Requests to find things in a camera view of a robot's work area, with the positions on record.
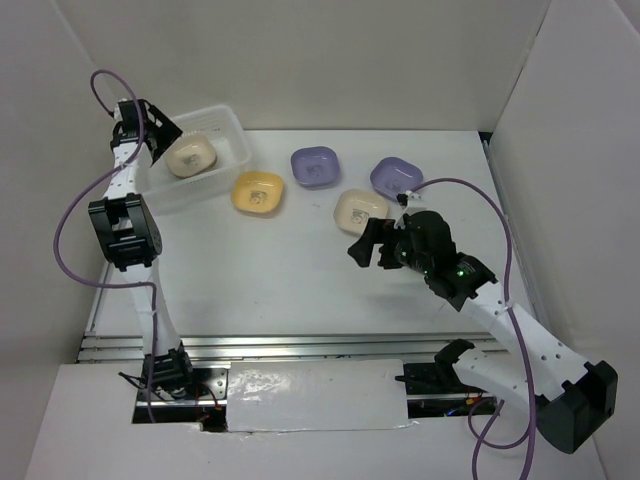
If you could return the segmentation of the cream panda plate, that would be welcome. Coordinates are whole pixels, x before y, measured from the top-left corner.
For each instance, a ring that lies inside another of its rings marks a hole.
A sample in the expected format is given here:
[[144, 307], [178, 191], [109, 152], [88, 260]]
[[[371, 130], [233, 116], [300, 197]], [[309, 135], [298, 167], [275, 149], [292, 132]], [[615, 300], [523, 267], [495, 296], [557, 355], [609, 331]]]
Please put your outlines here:
[[213, 169], [218, 155], [204, 134], [192, 132], [177, 139], [163, 154], [163, 159], [171, 174], [187, 179]]
[[371, 191], [349, 189], [340, 195], [333, 219], [340, 230], [360, 236], [370, 218], [385, 218], [387, 213], [388, 204], [382, 196]]

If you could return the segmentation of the yellow panda plate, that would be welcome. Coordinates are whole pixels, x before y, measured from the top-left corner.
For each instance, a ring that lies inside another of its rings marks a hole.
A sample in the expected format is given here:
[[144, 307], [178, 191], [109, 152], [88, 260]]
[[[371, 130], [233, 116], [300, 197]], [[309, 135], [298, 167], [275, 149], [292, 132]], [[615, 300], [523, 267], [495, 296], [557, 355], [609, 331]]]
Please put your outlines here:
[[278, 210], [283, 192], [284, 181], [279, 175], [248, 171], [237, 178], [231, 192], [231, 202], [241, 213], [269, 216]]

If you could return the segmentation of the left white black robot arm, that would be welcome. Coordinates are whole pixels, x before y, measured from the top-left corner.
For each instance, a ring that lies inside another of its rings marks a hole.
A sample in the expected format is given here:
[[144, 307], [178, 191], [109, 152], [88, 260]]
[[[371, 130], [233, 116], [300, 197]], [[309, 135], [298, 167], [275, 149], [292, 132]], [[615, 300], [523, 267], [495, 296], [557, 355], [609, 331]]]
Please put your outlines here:
[[170, 319], [159, 274], [161, 234], [142, 195], [151, 167], [182, 130], [144, 99], [120, 101], [114, 119], [110, 147], [117, 171], [88, 213], [106, 260], [125, 283], [135, 285], [143, 338], [141, 384], [158, 398], [182, 400], [196, 390], [198, 376]]

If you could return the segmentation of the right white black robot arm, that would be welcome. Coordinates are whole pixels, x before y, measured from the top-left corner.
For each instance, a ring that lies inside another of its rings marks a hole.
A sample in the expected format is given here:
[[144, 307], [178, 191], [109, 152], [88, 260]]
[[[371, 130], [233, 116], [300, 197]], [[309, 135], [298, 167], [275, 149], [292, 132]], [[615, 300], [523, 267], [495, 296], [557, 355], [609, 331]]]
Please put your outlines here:
[[477, 258], [458, 251], [451, 230], [433, 211], [406, 214], [399, 221], [369, 219], [348, 255], [361, 268], [378, 252], [385, 270], [409, 268], [461, 315], [477, 322], [509, 353], [518, 372], [491, 359], [479, 347], [456, 340], [436, 361], [438, 385], [450, 392], [477, 387], [535, 415], [535, 428], [553, 447], [575, 453], [614, 413], [618, 374], [607, 362], [592, 363], [546, 330]]

